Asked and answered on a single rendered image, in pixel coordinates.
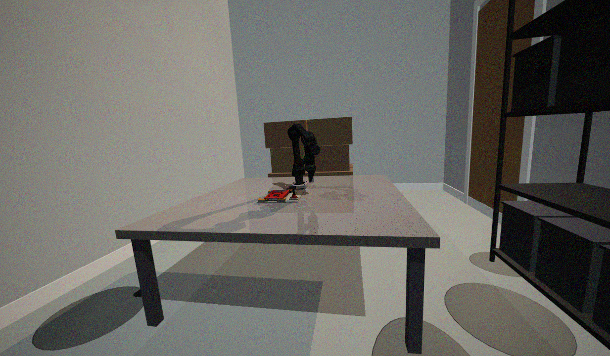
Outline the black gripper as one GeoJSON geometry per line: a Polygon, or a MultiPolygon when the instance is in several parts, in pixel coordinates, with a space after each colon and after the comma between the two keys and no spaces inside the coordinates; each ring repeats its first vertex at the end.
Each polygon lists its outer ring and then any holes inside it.
{"type": "Polygon", "coordinates": [[[310,180],[313,180],[313,176],[316,170],[315,156],[305,155],[305,158],[307,160],[307,163],[305,164],[305,170],[308,172],[310,180]]]}

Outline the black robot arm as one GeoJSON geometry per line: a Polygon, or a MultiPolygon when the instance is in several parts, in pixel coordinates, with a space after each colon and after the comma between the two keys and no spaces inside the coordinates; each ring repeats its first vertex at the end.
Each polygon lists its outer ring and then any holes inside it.
{"type": "Polygon", "coordinates": [[[304,164],[307,163],[306,158],[301,159],[300,149],[299,149],[299,139],[301,136],[301,140],[303,143],[305,155],[318,155],[320,152],[320,148],[317,145],[318,141],[316,140],[314,134],[312,132],[306,131],[301,124],[294,124],[287,130],[287,135],[289,135],[289,139],[292,140],[292,148],[293,155],[295,159],[295,163],[293,164],[292,176],[295,177],[295,185],[304,184],[303,175],[305,175],[305,167],[304,164]]]}

